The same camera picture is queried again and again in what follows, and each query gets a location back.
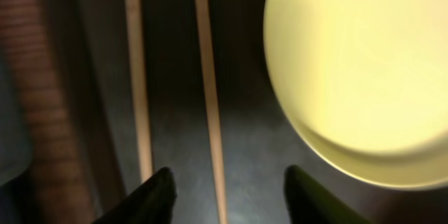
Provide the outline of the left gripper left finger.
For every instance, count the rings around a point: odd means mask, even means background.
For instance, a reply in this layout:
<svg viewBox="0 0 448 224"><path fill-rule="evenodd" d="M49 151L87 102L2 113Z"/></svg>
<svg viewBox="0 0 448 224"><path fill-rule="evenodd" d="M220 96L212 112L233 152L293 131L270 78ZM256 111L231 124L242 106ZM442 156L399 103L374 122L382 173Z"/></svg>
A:
<svg viewBox="0 0 448 224"><path fill-rule="evenodd" d="M93 224L170 224L176 198L174 174L163 167Z"/></svg>

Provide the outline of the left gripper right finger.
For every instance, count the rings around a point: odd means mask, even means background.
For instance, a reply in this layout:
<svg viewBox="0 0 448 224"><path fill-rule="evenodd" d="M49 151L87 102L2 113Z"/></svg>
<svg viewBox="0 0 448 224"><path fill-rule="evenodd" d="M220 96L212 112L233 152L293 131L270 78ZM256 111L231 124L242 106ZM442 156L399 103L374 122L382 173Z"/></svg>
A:
<svg viewBox="0 0 448 224"><path fill-rule="evenodd" d="M297 165L286 168L283 193L291 223L369 223Z"/></svg>

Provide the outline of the wooden chopstick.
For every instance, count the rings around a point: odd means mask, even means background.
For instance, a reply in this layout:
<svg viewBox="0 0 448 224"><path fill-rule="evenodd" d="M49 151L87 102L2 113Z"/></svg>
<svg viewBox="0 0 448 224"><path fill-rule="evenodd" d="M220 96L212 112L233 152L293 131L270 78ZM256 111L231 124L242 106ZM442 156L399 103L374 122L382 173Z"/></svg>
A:
<svg viewBox="0 0 448 224"><path fill-rule="evenodd" d="M195 0L195 8L218 221L220 224L228 224L225 171L214 67L214 52L209 17L209 0Z"/></svg>
<svg viewBox="0 0 448 224"><path fill-rule="evenodd" d="M125 0L129 67L141 180L153 174L141 0Z"/></svg>

